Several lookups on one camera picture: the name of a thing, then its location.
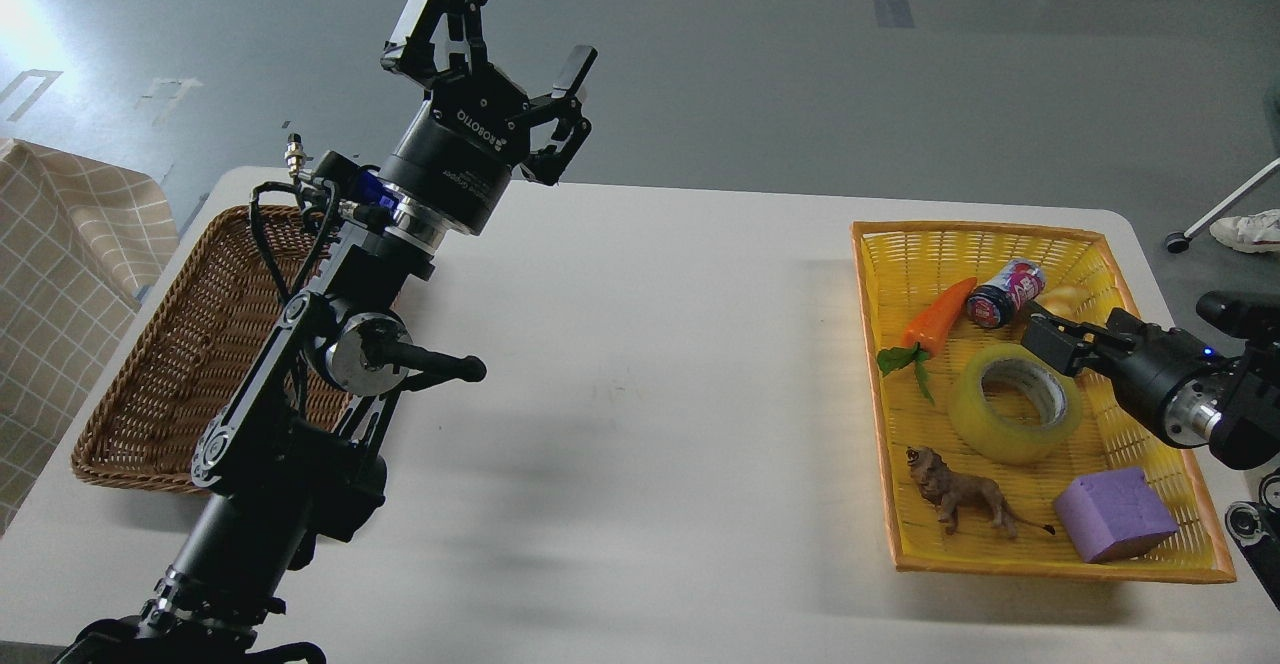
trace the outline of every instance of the yellow basket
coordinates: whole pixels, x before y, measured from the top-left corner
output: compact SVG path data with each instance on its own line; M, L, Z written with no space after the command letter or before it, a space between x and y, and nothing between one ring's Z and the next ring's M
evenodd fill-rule
M964 365L996 342L1019 342L1024 325L983 330L960 317L941 357L928 360L929 390L920 395L910 368L882 377L878 349L897 345L910 319L964 278L979 284L1010 258L1041 264L1048 287L1073 284L1091 292L1071 319L1105 322L1114 307L1138 316L1105 237L1070 228L1010 223L854 223L867 362L872 376L884 521L893 564L900 571L1021 574L1079 580L1137 580L1188 583L1235 581L1235 569L1196 458L1165 447L1120 409L1111 383L1085 371L1076 377L1084 400L1080 427L1052 455L1036 464L998 464L960 440L946 413L952 383ZM1012 403L1014 413L1030 403ZM1000 403L1006 412L1004 400ZM986 513L963 512L959 531L946 535L933 505L920 496L906 464L906 447L932 447L964 473L1000 484L1023 517L1055 525L1057 536L1023 527L1006 539ZM1146 557L1106 564L1080 560L1053 513L1053 499L1080 473L1140 467L1147 482L1178 522L1179 531Z

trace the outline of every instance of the orange carrot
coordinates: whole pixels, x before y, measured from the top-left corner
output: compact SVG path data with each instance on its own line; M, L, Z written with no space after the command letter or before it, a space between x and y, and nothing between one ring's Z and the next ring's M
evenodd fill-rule
M947 287L947 290L933 299L933 304L928 304L928 308L916 313L906 325L901 345L919 344L920 349L928 351L929 357L942 354L942 348L947 344L947 333L964 311L964 301L969 298L969 292L977 285L978 278L966 278Z

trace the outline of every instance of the purple sponge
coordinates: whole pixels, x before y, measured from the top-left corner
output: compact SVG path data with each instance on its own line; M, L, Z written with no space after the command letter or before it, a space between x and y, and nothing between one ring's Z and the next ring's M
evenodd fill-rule
M1178 522L1137 467L1075 477L1053 500L1053 510L1089 564L1142 557L1178 532Z

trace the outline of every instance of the clear packing tape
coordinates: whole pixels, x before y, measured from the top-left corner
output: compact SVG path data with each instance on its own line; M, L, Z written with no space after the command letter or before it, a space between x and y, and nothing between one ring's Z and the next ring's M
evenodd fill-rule
M1038 422L1006 415L988 389L1020 391ZM1009 399L1009 391L1001 395ZM1019 344L993 344L974 354L951 389L951 426L978 453L1002 464L1029 464L1052 454L1080 426L1084 404L1070 377L1052 371Z

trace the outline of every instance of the plaid fabric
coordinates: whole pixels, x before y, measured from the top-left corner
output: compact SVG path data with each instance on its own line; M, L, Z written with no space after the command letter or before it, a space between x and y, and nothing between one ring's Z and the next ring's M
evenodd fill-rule
M150 177L0 139L0 534L178 244Z

